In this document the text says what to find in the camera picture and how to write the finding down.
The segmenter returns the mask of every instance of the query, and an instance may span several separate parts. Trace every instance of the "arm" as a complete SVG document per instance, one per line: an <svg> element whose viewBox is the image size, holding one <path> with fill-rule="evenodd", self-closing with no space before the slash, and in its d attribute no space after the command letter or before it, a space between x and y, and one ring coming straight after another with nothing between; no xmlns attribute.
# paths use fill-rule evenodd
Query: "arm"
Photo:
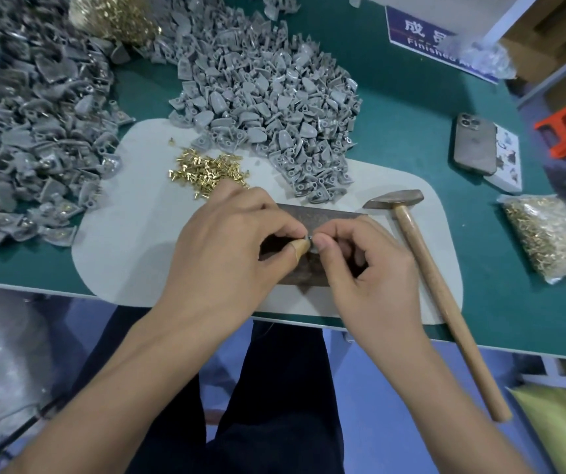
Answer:
<svg viewBox="0 0 566 474"><path fill-rule="evenodd" d="M439 471L531 473L423 331L412 254L367 216L330 221L313 241L344 324L408 406ZM358 278L345 262L351 256L368 263Z"/></svg>
<svg viewBox="0 0 566 474"><path fill-rule="evenodd" d="M220 182L184 226L160 301L4 473L125 472L156 416L309 247L259 261L270 234L307 230L265 191Z"/></svg>

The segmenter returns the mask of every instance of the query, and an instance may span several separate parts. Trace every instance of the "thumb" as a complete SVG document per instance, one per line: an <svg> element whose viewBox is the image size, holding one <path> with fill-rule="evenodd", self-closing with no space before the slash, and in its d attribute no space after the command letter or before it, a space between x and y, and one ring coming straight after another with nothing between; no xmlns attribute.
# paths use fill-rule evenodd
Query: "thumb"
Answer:
<svg viewBox="0 0 566 474"><path fill-rule="evenodd" d="M286 244L280 253L263 261L266 276L271 284L277 284L298 265L301 256L310 247L307 239L295 239Z"/></svg>
<svg viewBox="0 0 566 474"><path fill-rule="evenodd" d="M323 232L317 232L312 241L320 253L320 261L325 268L329 286L333 290L348 289L354 280L338 243Z"/></svg>

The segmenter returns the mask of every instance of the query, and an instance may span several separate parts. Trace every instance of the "smartphone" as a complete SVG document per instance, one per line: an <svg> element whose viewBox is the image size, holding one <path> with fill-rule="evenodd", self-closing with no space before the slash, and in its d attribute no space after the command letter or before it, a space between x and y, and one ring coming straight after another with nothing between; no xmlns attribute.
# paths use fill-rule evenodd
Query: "smartphone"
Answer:
<svg viewBox="0 0 566 474"><path fill-rule="evenodd" d="M469 113L461 113L454 133L454 163L483 175L496 172L496 125Z"/></svg>

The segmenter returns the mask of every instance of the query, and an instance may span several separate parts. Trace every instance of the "hammer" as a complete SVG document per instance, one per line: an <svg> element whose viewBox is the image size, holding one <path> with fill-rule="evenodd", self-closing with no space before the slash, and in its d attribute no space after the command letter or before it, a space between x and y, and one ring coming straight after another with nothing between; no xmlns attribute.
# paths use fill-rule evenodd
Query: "hammer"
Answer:
<svg viewBox="0 0 566 474"><path fill-rule="evenodd" d="M489 415L495 422L506 422L513 418L511 410L485 364L456 300L436 266L426 242L421 236L421 231L408 209L408 206L413 206L421 201L423 201L423 193L420 190L393 191L369 200L364 207L366 209L392 209L394 211L405 239L419 264L429 292L458 344L469 372L476 382L485 406L487 406Z"/></svg>

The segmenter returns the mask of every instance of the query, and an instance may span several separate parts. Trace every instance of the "left hand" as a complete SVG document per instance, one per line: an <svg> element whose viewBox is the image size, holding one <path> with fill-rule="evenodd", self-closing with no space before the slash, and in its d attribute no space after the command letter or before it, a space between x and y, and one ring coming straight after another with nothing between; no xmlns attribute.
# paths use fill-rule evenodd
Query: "left hand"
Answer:
<svg viewBox="0 0 566 474"><path fill-rule="evenodd" d="M271 234L297 240L259 261L261 243ZM262 188L221 180L180 233L158 305L172 316L215 317L236 329L296 267L309 248L301 239L306 234Z"/></svg>

